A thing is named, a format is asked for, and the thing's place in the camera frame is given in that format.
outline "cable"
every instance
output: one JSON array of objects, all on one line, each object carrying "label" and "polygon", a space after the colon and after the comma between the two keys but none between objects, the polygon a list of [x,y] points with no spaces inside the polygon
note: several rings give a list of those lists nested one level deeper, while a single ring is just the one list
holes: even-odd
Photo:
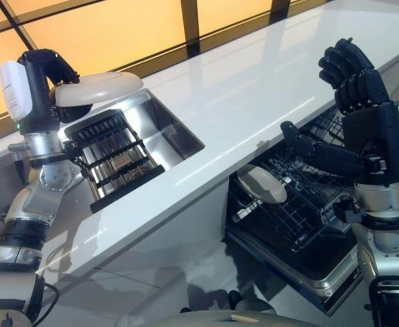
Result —
[{"label": "cable", "polygon": [[50,304],[48,310],[46,310],[46,312],[43,314],[43,316],[42,316],[38,321],[36,321],[36,322],[33,324],[33,327],[38,326],[38,325],[48,316],[48,314],[52,311],[52,309],[54,309],[55,304],[57,304],[57,301],[58,301],[58,299],[60,298],[60,292],[59,292],[59,290],[58,290],[55,286],[53,286],[53,285],[51,285],[51,284],[48,284],[48,283],[45,283],[44,285],[45,285],[47,288],[50,288],[50,289],[55,293],[55,298],[54,298],[54,300],[52,301],[52,303]]}]

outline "dish rack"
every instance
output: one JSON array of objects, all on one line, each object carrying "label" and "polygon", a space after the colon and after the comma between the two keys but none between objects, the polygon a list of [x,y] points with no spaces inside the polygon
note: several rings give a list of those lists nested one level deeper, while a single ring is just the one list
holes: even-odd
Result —
[{"label": "dish rack", "polygon": [[[301,128],[313,140],[343,145],[340,113],[335,108],[327,110]],[[271,237],[280,240],[298,252],[320,233],[344,233],[349,225],[334,216],[332,204],[341,195],[352,193],[352,182],[341,176],[328,174],[304,163],[292,153],[284,141],[275,145],[251,162],[270,172],[281,181],[287,200],[281,204],[266,204],[245,191],[237,179],[231,178],[228,217],[233,223],[245,219],[252,211],[261,211],[273,224]]]},{"label": "dish rack", "polygon": [[164,172],[131,128],[121,110],[106,110],[65,129],[83,150],[81,167],[95,202],[93,213]]}]

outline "dishwasher rack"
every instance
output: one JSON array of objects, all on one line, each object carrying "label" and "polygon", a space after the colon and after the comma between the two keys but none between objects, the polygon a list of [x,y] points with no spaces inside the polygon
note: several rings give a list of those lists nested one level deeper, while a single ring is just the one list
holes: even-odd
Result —
[{"label": "dishwasher rack", "polygon": [[[327,110],[301,128],[313,140],[343,144],[340,113],[335,108]],[[293,252],[306,247],[325,227],[336,220],[332,204],[341,195],[352,193],[352,182],[340,176],[328,174],[304,163],[292,153],[284,141],[275,145],[251,162],[270,172],[285,185],[287,200],[281,204],[266,204],[245,192],[235,174],[230,183],[229,217],[237,223],[252,211],[261,212],[273,221],[271,237],[280,240]],[[342,232],[348,226],[340,225]]]}]

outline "sink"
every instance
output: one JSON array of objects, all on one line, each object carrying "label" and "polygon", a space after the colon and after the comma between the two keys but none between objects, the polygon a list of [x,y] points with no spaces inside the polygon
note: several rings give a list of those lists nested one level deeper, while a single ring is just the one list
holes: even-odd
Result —
[{"label": "sink", "polygon": [[204,148],[147,89],[93,110],[64,133],[83,149],[93,213]]},{"label": "sink", "polygon": [[147,89],[111,105],[110,109],[123,111],[153,159],[165,170],[204,148],[204,144]]}]

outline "dishwasher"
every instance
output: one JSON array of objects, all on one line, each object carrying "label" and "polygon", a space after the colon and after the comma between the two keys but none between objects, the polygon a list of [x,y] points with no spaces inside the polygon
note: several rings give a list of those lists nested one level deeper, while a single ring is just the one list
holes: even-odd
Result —
[{"label": "dishwasher", "polygon": [[[301,131],[342,145],[341,115],[333,107]],[[294,155],[284,141],[250,162],[281,181],[287,199],[267,204],[230,176],[226,235],[330,316],[361,281],[357,241],[332,204],[353,194],[347,178],[319,171]]]}]

